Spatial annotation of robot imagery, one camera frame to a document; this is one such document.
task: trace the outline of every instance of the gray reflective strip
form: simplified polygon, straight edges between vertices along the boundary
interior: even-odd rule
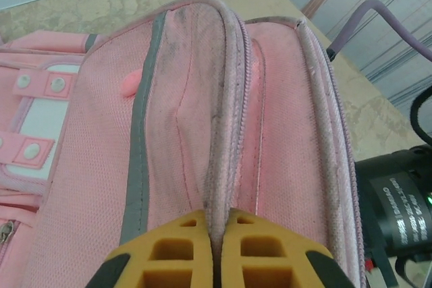
[[[95,43],[97,34],[90,34],[88,35],[88,38],[86,40],[86,44],[84,45],[84,50],[86,52],[88,52],[88,50],[90,50],[90,48],[93,46],[93,44]]]
[[[157,52],[161,44],[166,12],[160,13],[153,22],[150,47],[142,68],[142,78],[132,107],[130,128],[130,156],[126,207],[121,227],[120,244],[143,234],[147,230],[149,211],[149,166],[147,163],[144,134],[147,100],[155,70]]]

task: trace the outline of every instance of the pink fabric tab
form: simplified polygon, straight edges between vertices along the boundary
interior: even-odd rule
[[[34,98],[70,100],[76,74],[44,69],[20,69],[13,94]]]
[[[46,138],[0,132],[0,163],[40,169],[53,144],[54,140]]]

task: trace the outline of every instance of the striped wall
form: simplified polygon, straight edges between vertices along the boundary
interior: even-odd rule
[[[364,0],[291,0],[333,40]],[[432,49],[432,0],[380,0],[417,39]],[[412,50],[370,11],[342,52],[395,105],[409,116],[411,102],[432,84],[432,63]],[[432,135],[432,100],[420,111],[424,129]]]

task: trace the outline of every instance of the pink backpack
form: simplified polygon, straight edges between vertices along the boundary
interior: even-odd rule
[[[0,88],[0,288],[84,287],[198,209],[217,258],[231,207],[326,245],[365,287],[348,130],[305,20],[179,0],[109,38],[35,32],[0,46]]]

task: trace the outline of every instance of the zipper pull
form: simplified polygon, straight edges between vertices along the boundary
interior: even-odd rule
[[[14,222],[8,221],[0,226],[0,245],[7,243],[7,240],[14,234]]]

